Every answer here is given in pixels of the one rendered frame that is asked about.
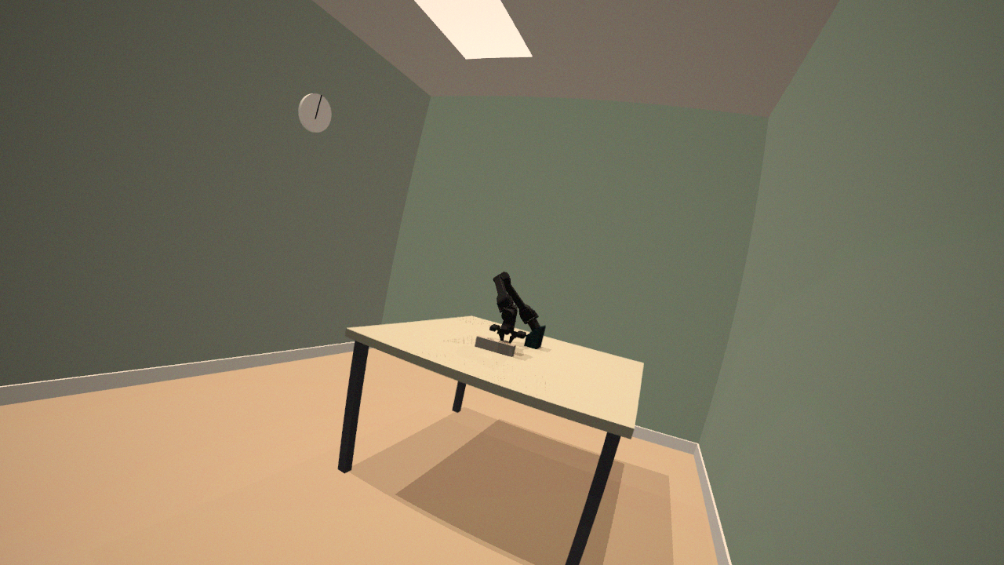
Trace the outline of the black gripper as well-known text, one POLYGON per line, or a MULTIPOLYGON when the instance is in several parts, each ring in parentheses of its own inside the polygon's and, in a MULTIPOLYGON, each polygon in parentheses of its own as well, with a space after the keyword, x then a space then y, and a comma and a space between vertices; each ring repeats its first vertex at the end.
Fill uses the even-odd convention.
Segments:
MULTIPOLYGON (((512 326, 515 328, 515 322, 516 322, 516 319, 512 319, 511 321, 505 322, 505 323, 506 324, 510 324, 510 325, 512 324, 512 326)), ((497 335, 499 335, 499 337, 500 337, 500 342, 504 342, 504 335, 500 335, 500 326, 499 325, 493 324, 492 326, 490 326, 490 330, 492 330, 493 332, 495 332, 495 330, 497 330, 497 335)), ((526 333, 523 332, 523 330, 518 330, 518 332, 516 332, 516 330, 514 330, 514 332, 511 334, 509 343, 513 342, 513 340, 516 337, 520 337, 520 339, 524 339, 524 337, 526 337, 526 333)))

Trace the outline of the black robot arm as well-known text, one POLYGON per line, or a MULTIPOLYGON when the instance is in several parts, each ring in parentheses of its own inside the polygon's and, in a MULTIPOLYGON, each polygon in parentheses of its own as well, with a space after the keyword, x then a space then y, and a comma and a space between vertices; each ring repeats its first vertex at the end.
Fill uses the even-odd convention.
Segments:
MULTIPOLYGON (((497 287, 497 305, 499 311, 502 312, 502 319, 504 319, 505 322, 516 319, 517 312, 519 310, 520 318, 524 324, 529 324, 531 330, 537 330, 540 328, 540 324, 537 322, 537 312, 532 310, 529 305, 524 304, 522 299, 520 299, 520 296, 518 296, 514 287, 511 285, 510 275, 506 272, 502 272, 496 276, 496 278, 493 278, 493 280, 497 287)), ((515 328, 512 324, 506 324, 504 321, 500 326, 500 335, 509 335, 509 333, 513 333, 515 328)))

